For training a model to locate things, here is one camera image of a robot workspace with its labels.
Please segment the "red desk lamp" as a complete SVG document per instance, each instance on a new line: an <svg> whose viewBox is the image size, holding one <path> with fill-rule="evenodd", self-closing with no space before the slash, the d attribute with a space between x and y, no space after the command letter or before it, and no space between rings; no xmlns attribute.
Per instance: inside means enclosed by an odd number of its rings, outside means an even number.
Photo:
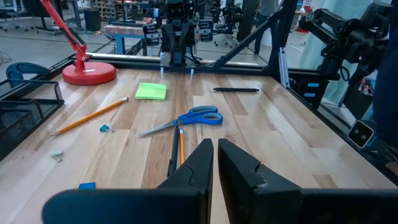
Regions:
<svg viewBox="0 0 398 224"><path fill-rule="evenodd" d="M62 71L63 80L73 85L99 85L117 77L116 68L105 62L91 62L86 53L87 45L78 34L69 29L50 0L39 0L58 28L69 41L75 53L75 60Z"/></svg>

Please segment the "black aluminium table frame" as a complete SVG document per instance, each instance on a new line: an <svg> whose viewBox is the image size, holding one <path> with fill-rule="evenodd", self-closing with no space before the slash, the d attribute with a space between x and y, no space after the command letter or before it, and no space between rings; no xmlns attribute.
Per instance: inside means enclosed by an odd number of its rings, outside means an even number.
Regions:
<svg viewBox="0 0 398 224"><path fill-rule="evenodd" d="M105 62L113 65L116 68L130 68L138 70L161 70L168 72L187 72L189 70L197 71L199 73L215 73L215 74L232 74L244 76L259 76L272 77L275 80L280 80L279 73L279 48L285 47L288 31L287 27L293 21L293 8L298 0L286 0L282 5L282 9L277 10L268 18L256 31L249 34L237 46L229 51L225 56L222 56L215 62L203 62L200 65L188 65L182 67L174 67L161 59L150 59L145 56L143 58L134 58L132 55L109 55L101 56L99 54L91 53L90 57L93 62ZM242 49L246 48L259 35L260 31L266 30L271 24L277 22L277 34L282 38L277 41L276 46L271 52L271 59L266 67L260 65L232 65L229 60L237 55ZM51 73L48 75L39 76L36 74L24 74L23 80L40 80L50 81L51 78L57 76L66 66L71 65L75 60L74 56L69 56L65 60L50 67ZM320 80L336 80L338 76L324 75L318 70L289 68L289 78L291 79L320 79ZM293 89L288 88L288 91L294 95L301 103L303 103L314 115L320 118L329 128L331 128L337 135L342 136L343 132L333 124L327 117L321 114L318 109L309 105L302 97L300 97Z"/></svg>

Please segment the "green sticky note pad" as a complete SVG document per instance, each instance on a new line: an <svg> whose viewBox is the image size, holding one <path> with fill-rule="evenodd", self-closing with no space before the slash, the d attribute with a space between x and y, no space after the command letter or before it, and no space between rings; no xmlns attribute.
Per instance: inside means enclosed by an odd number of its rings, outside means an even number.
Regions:
<svg viewBox="0 0 398 224"><path fill-rule="evenodd" d="M158 83L140 83L135 94L137 100L165 100L167 86Z"/></svg>

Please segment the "silver metal bracket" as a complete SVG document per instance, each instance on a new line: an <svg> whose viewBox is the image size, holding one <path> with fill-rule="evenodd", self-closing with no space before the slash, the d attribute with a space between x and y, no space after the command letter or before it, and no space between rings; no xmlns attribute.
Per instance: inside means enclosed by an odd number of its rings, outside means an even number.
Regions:
<svg viewBox="0 0 398 224"><path fill-rule="evenodd" d="M279 73L281 85L284 88L290 88L289 68L287 65L285 49L283 47L279 48Z"/></svg>

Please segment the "black mesh desk organizer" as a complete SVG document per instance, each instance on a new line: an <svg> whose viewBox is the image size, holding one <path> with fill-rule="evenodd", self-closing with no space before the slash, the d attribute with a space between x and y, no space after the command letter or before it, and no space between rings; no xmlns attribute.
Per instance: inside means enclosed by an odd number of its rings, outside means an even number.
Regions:
<svg viewBox="0 0 398 224"><path fill-rule="evenodd" d="M64 100L58 82L0 82L0 161L49 119Z"/></svg>

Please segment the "black control box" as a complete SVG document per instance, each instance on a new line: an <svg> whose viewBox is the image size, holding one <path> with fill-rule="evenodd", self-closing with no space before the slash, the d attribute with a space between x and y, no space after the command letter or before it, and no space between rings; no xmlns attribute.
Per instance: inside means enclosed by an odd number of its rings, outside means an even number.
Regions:
<svg viewBox="0 0 398 224"><path fill-rule="evenodd" d="M328 84L328 80L293 79L290 82L290 87L309 105L318 109Z"/></svg>

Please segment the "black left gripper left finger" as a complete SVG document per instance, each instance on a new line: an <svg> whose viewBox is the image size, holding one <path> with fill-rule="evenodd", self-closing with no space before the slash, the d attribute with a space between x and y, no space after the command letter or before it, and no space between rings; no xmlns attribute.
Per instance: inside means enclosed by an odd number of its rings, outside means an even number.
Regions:
<svg viewBox="0 0 398 224"><path fill-rule="evenodd" d="M46 201L44 224L210 224L213 143L204 139L155 189L73 189Z"/></svg>

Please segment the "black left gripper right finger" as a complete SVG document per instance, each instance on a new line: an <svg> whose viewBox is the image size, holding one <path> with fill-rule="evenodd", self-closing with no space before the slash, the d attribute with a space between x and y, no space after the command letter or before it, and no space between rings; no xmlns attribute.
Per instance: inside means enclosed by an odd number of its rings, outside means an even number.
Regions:
<svg viewBox="0 0 398 224"><path fill-rule="evenodd" d="M230 224L398 224L398 190L304 189L227 139L218 170Z"/></svg>

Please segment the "blue handled scissors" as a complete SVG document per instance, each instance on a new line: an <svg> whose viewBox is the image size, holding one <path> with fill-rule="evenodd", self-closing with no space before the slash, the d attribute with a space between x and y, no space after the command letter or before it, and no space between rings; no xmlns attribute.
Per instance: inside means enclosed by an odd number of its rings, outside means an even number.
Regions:
<svg viewBox="0 0 398 224"><path fill-rule="evenodd" d="M148 131L140 133L140 136L167 129L179 125L188 125L195 123L216 125L223 122L223 116L218 113L218 108L215 106L197 106L191 108L188 113L180 115L177 119L171 120L168 123L152 128Z"/></svg>

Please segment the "blue legged wooden workbench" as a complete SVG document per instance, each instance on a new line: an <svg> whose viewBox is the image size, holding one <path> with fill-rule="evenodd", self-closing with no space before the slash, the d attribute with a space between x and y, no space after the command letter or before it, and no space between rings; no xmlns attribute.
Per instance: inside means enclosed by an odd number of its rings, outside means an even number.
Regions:
<svg viewBox="0 0 398 224"><path fill-rule="evenodd" d="M180 27L182 25L182 23L186 23L186 22L174 22L171 23L176 27ZM107 25L104 30L106 32L106 34L108 34L111 37L114 37L116 39L116 42L118 44L120 44L122 42L122 40L125 37L132 37L132 38L137 38L137 39L141 39L143 40L143 42L146 43L145 38L144 38L144 33L142 30L142 27L145 24L130 24L130 25L114 25L114 24L110 24ZM178 49L178 44L175 45L175 51L173 52L170 44L165 44L165 42L161 42L159 44L159 46L161 46L161 49L163 52L171 52L171 53L178 53L178 54L185 54L189 49L191 49L197 42L199 42L200 40L196 40L195 43L193 45L186 45L184 48L184 51L179 51Z"/></svg>

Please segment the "black waste bin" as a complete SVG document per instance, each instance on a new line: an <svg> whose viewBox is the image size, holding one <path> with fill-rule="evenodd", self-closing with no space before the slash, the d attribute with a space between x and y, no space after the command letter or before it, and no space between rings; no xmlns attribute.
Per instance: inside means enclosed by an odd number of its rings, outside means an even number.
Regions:
<svg viewBox="0 0 398 224"><path fill-rule="evenodd" d="M85 18L85 29L87 31L100 31L101 30L101 18L100 10L95 8L84 9Z"/></svg>

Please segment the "background robot station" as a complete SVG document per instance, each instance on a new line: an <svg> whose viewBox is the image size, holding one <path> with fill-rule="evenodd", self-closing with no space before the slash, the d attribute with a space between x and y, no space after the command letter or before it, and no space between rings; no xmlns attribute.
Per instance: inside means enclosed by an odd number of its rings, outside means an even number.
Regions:
<svg viewBox="0 0 398 224"><path fill-rule="evenodd" d="M245 18L240 7L229 4L222 8L221 0L214 0L210 12L214 23L213 32L216 34L233 34L236 23L242 22Z"/></svg>

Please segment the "orange wooden pencil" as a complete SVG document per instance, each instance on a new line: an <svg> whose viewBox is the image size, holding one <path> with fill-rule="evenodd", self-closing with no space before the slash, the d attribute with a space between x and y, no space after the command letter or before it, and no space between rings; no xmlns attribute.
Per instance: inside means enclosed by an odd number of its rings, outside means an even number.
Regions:
<svg viewBox="0 0 398 224"><path fill-rule="evenodd" d="M113 109L113 108L116 108L116 107L118 107L118 106L120 106L120 105L122 105L123 103L128 102L128 101L129 101L129 98L128 98L128 97L125 97L125 98L123 98L123 99L121 99L121 100L119 100L119 101L117 101L117 102L115 102L115 103L113 103L113 104L111 104L111 105L108 105L107 107L104 107L104 108L102 108L102 109L100 109L100 110L98 110L98 111L95 111L95 112L92 113L92 114L89 114L88 116L85 116L85 117L82 118L82 119L79 119L78 121L75 121L74 123L72 123L72 124L70 124L70 125L68 125L68 126L66 126L66 127L64 127L64 128L62 128L62 129L57 130L57 131L56 131L55 133L53 133L51 136L59 136L59 135L61 135L61 134L64 134L64 133L66 133L66 132L68 132L68 131L70 131L70 130L76 128L77 126L79 126L79 125L81 125L81 124L83 124L83 123L85 123L85 122L87 122L87 121L90 121L91 119L93 119L93 118L95 118L95 117L97 117L97 116L99 116L99 115L102 115L102 114L104 114L105 112L108 112L109 110L111 110L111 109Z"/></svg>
<svg viewBox="0 0 398 224"><path fill-rule="evenodd" d="M184 130L180 128L180 164L185 162Z"/></svg>

